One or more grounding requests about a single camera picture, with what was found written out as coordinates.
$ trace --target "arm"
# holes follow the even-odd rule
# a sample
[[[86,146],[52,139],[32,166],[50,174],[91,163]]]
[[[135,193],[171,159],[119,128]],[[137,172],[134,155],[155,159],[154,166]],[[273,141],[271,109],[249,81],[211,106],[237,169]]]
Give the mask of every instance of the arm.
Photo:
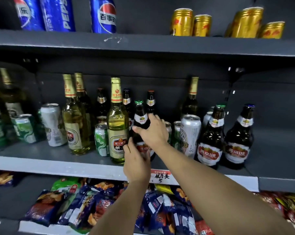
[[[165,123],[149,114],[147,130],[133,127],[163,160],[201,216],[218,235],[295,234],[295,229],[250,191],[175,150]]]
[[[133,144],[132,138],[124,146],[124,173],[129,185],[112,204],[89,235],[133,235],[134,225],[143,196],[151,177],[150,157],[142,158]]]

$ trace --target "person's left hand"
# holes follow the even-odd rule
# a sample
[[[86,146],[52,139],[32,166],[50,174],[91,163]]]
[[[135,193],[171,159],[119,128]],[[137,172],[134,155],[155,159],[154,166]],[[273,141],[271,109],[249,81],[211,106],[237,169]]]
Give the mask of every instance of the person's left hand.
[[[124,147],[125,164],[124,174],[128,178],[129,184],[133,182],[146,183],[148,185],[151,177],[151,158],[147,155],[141,156],[133,143],[132,137]]]

